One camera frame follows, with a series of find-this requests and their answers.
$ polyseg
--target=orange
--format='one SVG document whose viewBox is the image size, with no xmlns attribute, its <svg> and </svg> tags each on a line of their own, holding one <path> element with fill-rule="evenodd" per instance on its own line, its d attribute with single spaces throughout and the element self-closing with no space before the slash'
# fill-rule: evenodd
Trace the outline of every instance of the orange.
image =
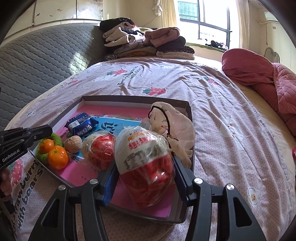
<svg viewBox="0 0 296 241">
<path fill-rule="evenodd" d="M 65 148 L 61 146 L 54 146 L 48 153 L 47 161 L 52 168 L 61 170 L 68 164 L 68 153 Z"/>
<path fill-rule="evenodd" d="M 46 154 L 54 147 L 54 141 L 50 139 L 45 139 L 40 143 L 39 153 Z"/>
</svg>

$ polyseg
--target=beige mattress edge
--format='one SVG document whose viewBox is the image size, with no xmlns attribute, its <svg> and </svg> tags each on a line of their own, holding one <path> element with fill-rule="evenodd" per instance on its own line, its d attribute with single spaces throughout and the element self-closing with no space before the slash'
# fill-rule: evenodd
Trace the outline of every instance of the beige mattress edge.
<svg viewBox="0 0 296 241">
<path fill-rule="evenodd" d="M 211 63 L 210 66 L 213 66 L 212 64 L 213 60 L 209 60 L 209 63 Z M 55 87 L 51 88 L 47 92 L 43 93 L 36 99 L 32 100 L 30 103 L 28 103 L 24 108 L 22 108 L 15 116 L 14 118 L 8 123 L 7 129 L 11 129 L 14 122 L 16 122 L 20 116 L 22 116 L 26 111 L 34 105 L 37 101 L 46 98 L 50 93 L 52 93 L 55 89 L 57 89 L 59 86 L 63 85 L 65 81 L 68 79 L 65 79 L 63 82 L 59 83 Z M 234 83 L 241 89 L 241 91 L 244 93 L 244 95 L 248 98 L 248 100 L 254 105 L 254 107 L 259 111 L 261 116 L 263 117 L 263 120 L 265 123 L 269 126 L 275 140 L 277 141 L 283 156 L 285 163 L 288 166 L 289 175 L 292 180 L 293 186 L 295 187 L 295 164 L 292 157 L 292 149 L 296 147 L 296 141 L 295 138 L 292 136 L 291 132 L 283 122 L 283 120 L 278 116 L 278 114 L 270 107 L 270 105 L 253 89 L 247 86 L 243 86 L 239 83 Z"/>
</svg>

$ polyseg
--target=blue snack wrapper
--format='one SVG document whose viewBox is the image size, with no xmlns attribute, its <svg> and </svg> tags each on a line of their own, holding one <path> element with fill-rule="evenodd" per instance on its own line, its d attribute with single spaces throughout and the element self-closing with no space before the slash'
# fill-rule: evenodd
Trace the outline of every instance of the blue snack wrapper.
<svg viewBox="0 0 296 241">
<path fill-rule="evenodd" d="M 92 118 L 89 114 L 82 112 L 67 121 L 65 127 L 73 136 L 83 136 L 90 132 L 99 122 Z"/>
</svg>

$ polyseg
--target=human hand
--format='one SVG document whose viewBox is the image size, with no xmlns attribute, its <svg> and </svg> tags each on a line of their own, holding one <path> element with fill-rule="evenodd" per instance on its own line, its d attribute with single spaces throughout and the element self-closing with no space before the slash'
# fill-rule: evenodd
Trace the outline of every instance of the human hand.
<svg viewBox="0 0 296 241">
<path fill-rule="evenodd" d="M 9 196 L 12 192 L 12 187 L 10 184 L 10 177 L 9 177 L 9 169 L 6 168 L 4 169 L 1 174 L 1 185 L 0 185 L 0 189 L 1 191 L 4 193 L 5 196 Z"/>
</svg>

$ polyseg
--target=pink paper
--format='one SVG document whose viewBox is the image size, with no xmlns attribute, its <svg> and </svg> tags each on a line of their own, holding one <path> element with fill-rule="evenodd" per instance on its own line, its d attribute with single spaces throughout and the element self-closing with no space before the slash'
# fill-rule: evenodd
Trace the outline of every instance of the pink paper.
<svg viewBox="0 0 296 241">
<path fill-rule="evenodd" d="M 111 115 L 113 117 L 121 119 L 128 119 L 128 117 L 136 119 L 138 117 L 147 117 L 149 110 L 140 108 L 84 105 L 78 111 L 76 111 L 71 116 L 71 118 L 81 112 L 85 112 L 91 116 L 110 117 Z M 57 123 L 57 125 L 61 126 L 60 129 L 57 131 L 57 134 L 62 138 L 63 142 L 66 141 L 68 132 L 68 129 L 64 128 L 65 124 L 66 123 Z M 76 162 L 73 159 L 70 160 L 69 164 L 63 170 L 53 171 L 57 175 L 71 183 L 73 186 L 81 186 L 90 179 L 96 178 L 98 174 L 96 170 L 92 169 L 87 164 Z M 110 203 L 120 208 L 138 212 L 144 215 L 167 218 L 170 215 L 170 210 L 172 208 L 175 188 L 175 185 L 171 185 L 167 190 L 167 193 L 157 204 L 150 207 L 138 207 L 135 201 L 129 195 L 127 187 L 122 182 L 118 182 L 113 195 L 113 199 Z"/>
</svg>

